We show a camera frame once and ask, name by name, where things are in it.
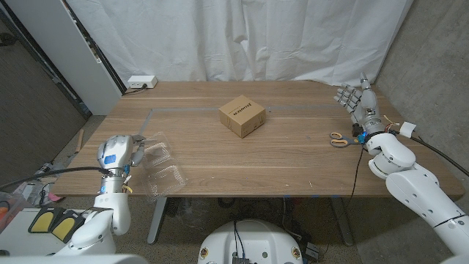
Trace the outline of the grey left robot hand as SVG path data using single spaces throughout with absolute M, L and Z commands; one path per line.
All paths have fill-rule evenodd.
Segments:
M 138 166 L 143 160 L 145 139 L 139 134 L 112 136 L 99 146 L 97 161 L 103 169 L 122 175 L 126 166 Z

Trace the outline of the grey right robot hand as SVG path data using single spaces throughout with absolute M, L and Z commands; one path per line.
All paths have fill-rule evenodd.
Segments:
M 353 123 L 358 123 L 368 134 L 382 133 L 385 127 L 380 119 L 377 97 L 365 72 L 360 74 L 361 89 L 342 84 L 333 99 L 351 115 Z

